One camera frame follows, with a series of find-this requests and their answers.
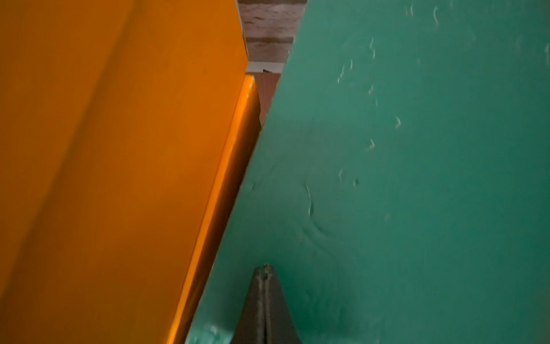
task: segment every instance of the green board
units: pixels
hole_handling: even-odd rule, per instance
[[[310,343],[536,343],[550,4],[310,0],[188,343],[272,264]]]

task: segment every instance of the orange painted edge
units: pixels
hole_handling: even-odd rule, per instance
[[[249,114],[247,111],[253,111],[255,108],[250,106],[250,102],[259,102],[259,97],[257,95],[256,83],[252,75],[246,75],[241,87],[241,92],[239,94],[239,100],[235,108],[235,113],[233,114],[233,120],[229,128],[229,134],[225,146],[223,148],[222,157],[216,172],[216,177],[214,178],[214,184],[210,192],[210,197],[206,205],[206,210],[204,217],[202,218],[201,227],[199,229],[199,234],[195,242],[195,248],[191,256],[191,263],[187,274],[185,275],[185,281],[183,283],[183,289],[179,298],[178,306],[175,311],[174,319],[172,321],[172,326],[170,327],[170,332],[168,334],[167,344],[174,344],[174,340],[178,334],[178,329],[182,320],[182,314],[185,309],[186,303],[188,302],[189,293],[195,279],[195,273],[197,271],[197,266],[199,265],[201,254],[205,248],[205,242],[208,236],[209,231],[212,229],[212,220],[215,217],[216,207],[218,206],[218,201],[220,201],[220,196],[223,193],[224,181],[226,180],[227,174],[232,173],[231,170],[231,161],[234,154],[243,154],[238,149],[234,150],[235,146],[238,144],[239,134],[247,135],[247,133],[242,133],[242,127],[247,127],[246,121],[250,120]]]

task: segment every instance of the paint scratch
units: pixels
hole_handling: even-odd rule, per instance
[[[436,21],[436,25],[439,26],[439,21],[437,20],[436,12],[437,12],[437,6],[435,6],[435,7],[433,8],[433,18],[434,18],[435,21]]]
[[[312,202],[311,202],[311,193],[309,192],[309,187],[306,186],[306,190],[307,190],[307,196],[309,197],[310,199],[310,206],[309,208],[307,208],[307,215],[311,217],[311,205],[312,205]]]
[[[367,152],[373,150],[375,148],[375,142],[371,139],[371,145],[367,147]]]
[[[340,73],[340,76],[338,77],[338,84],[340,83],[341,78],[344,76],[344,68],[345,68],[345,65],[342,66],[342,72]]]

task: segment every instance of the scuff mark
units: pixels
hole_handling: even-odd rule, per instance
[[[371,139],[371,145],[367,147],[367,152],[370,152],[375,148],[375,142]]]
[[[314,220],[312,220],[312,225],[313,225],[312,230],[306,229],[306,227],[301,228],[301,231],[304,234],[305,239],[307,239],[317,249],[319,253],[322,253],[328,259],[330,259],[332,264],[334,264],[335,266],[338,266],[337,264],[338,260],[336,259],[336,257],[326,247],[324,247],[323,245],[321,245],[320,242],[318,242],[318,240],[334,242],[334,239],[331,236],[329,236],[322,227],[316,224]]]
[[[439,26],[439,21],[437,20],[436,12],[437,12],[437,6],[433,8],[433,18],[436,21],[436,26]]]
[[[338,77],[338,84],[340,83],[341,78],[344,76],[344,68],[345,68],[345,65],[342,65],[342,72],[340,73],[340,76]]]
[[[307,215],[311,217],[311,213],[313,212],[313,202],[311,201],[311,193],[309,191],[308,186],[306,186],[306,191],[307,191],[307,197],[309,197],[309,200],[310,200],[310,206],[309,208],[307,208]]]

